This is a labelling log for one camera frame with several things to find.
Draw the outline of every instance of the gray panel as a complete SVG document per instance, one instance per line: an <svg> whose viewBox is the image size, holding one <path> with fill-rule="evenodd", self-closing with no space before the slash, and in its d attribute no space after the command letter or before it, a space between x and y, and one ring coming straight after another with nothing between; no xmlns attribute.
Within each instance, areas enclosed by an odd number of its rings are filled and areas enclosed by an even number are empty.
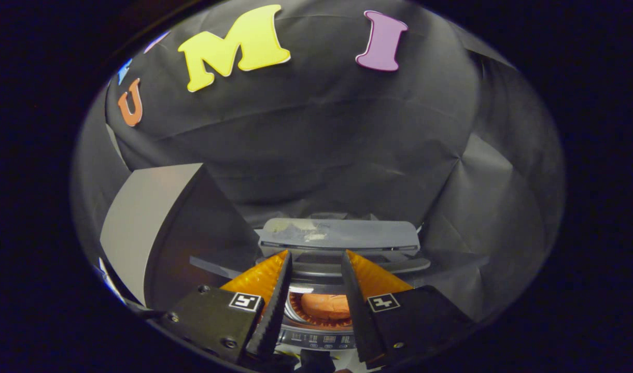
<svg viewBox="0 0 633 373"><path fill-rule="evenodd" d="M120 280L141 304L148 256L160 227L201 163L136 170L114 199L100 243Z"/></svg>

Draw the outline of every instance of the black cloth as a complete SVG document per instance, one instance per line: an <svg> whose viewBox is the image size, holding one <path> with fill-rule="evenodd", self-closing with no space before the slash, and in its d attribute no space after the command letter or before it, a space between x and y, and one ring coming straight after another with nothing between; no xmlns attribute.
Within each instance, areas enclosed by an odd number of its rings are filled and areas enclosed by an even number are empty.
<svg viewBox="0 0 633 373"><path fill-rule="evenodd" d="M206 66L215 82L189 92L179 45L202 31L224 37L244 12L275 3L290 61L242 71L238 52L230 76ZM356 64L369 9L409 26L398 71ZM136 78L144 113L129 127L118 100ZM470 314L476 320L498 314L534 278L565 203L558 134L537 93L479 38L410 2L222 3L134 55L122 82L110 81L105 120L124 163L104 124L88 121L100 135L87 141L102 147L83 140L93 150L77 154L77 199L86 201L82 211L94 209L82 231L97 235L115 195L102 191L120 188L110 164L134 171L203 163L255 228L273 217L404 220L422 226L425 250L489 255L467 275L484 291Z"/></svg>

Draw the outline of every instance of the letter i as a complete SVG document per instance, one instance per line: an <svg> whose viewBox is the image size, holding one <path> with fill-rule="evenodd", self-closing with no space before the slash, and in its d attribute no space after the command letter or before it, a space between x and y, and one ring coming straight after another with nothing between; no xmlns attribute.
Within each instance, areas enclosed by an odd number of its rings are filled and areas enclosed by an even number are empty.
<svg viewBox="0 0 633 373"><path fill-rule="evenodd" d="M409 27L374 10L367 10L364 16L371 21L371 32L367 50L356 57L356 62L373 70L396 71L399 69L399 64L395 61L399 37Z"/></svg>

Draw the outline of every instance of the yellow foam letter m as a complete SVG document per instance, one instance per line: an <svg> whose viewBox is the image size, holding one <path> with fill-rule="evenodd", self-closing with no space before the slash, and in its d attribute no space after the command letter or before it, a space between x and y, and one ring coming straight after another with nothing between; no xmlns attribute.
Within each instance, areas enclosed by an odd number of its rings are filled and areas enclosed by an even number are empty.
<svg viewBox="0 0 633 373"><path fill-rule="evenodd" d="M243 50L243 57L238 63L243 71L288 61L291 54L280 47L274 29L274 15L281 8L280 5L267 5L246 12L236 19L224 39L204 31L181 44L178 52L185 52L190 73L188 90L198 91L215 80L215 75L205 70L203 62L222 76L231 75L238 47Z"/></svg>

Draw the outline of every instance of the orange food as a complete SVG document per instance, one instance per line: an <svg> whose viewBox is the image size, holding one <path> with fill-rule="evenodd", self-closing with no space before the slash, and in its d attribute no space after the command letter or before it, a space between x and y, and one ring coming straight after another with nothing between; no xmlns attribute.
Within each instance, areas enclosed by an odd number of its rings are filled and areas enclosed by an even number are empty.
<svg viewBox="0 0 633 373"><path fill-rule="evenodd" d="M266 305L268 305L279 279L279 273L284 264L286 253L288 253L288 250L269 257L227 282L220 289L235 291L236 293L260 295Z"/></svg>
<svg viewBox="0 0 633 373"><path fill-rule="evenodd" d="M365 302L369 297L374 297L375 295L399 293L413 289L413 286L382 269L379 265L364 259L350 250L346 250L346 253L349 255L351 264L356 272L358 285Z"/></svg>
<svg viewBox="0 0 633 373"><path fill-rule="evenodd" d="M303 294L302 311L309 316L324 320L343 320L351 317L346 295Z"/></svg>

